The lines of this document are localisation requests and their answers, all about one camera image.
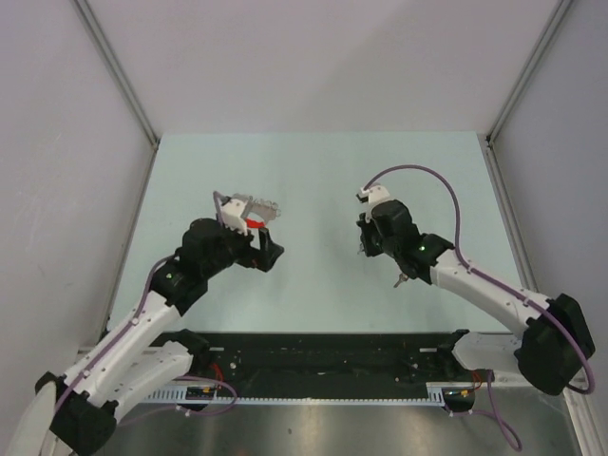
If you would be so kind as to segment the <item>key with red tag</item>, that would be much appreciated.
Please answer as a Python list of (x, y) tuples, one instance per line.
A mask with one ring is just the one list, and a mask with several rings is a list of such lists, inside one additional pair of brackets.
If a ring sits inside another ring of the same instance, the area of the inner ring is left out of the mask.
[(398, 288), (400, 285), (406, 283), (408, 280), (409, 280), (409, 277), (407, 275), (400, 274), (398, 276), (396, 282), (394, 283), (393, 287)]

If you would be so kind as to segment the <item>silver red keyring holder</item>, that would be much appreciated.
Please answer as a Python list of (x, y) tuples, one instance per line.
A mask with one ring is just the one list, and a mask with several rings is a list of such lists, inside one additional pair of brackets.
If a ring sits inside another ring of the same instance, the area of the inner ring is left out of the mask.
[(235, 193), (232, 198), (244, 203), (245, 209), (242, 217), (249, 229), (267, 227), (270, 222), (281, 215), (279, 206), (274, 201), (240, 193)]

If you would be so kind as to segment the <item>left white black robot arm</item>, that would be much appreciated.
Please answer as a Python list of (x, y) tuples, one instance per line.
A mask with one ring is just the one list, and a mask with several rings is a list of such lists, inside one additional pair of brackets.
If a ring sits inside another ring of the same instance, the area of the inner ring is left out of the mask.
[(7, 454), (40, 455), (53, 434), (76, 454), (93, 455), (150, 393), (183, 375), (203, 377), (210, 357), (198, 345), (169, 341), (153, 355), (143, 352), (207, 293), (211, 278), (233, 265), (267, 273), (284, 252), (263, 225), (193, 221), (176, 252), (152, 267), (131, 313), (64, 373), (37, 381)]

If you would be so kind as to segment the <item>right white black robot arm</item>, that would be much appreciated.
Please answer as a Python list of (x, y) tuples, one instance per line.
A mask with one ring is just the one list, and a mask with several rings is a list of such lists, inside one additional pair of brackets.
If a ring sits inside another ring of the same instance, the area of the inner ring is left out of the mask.
[(420, 279), (451, 292), (500, 322), (506, 334), (462, 330), (438, 357), (439, 372), (460, 381), (471, 371), (521, 375), (549, 395), (570, 388), (587, 366), (595, 345), (578, 301), (515, 289), (465, 263), (450, 241), (422, 234), (407, 206), (391, 197), (360, 198), (356, 222), (367, 257), (395, 261), (401, 280)]

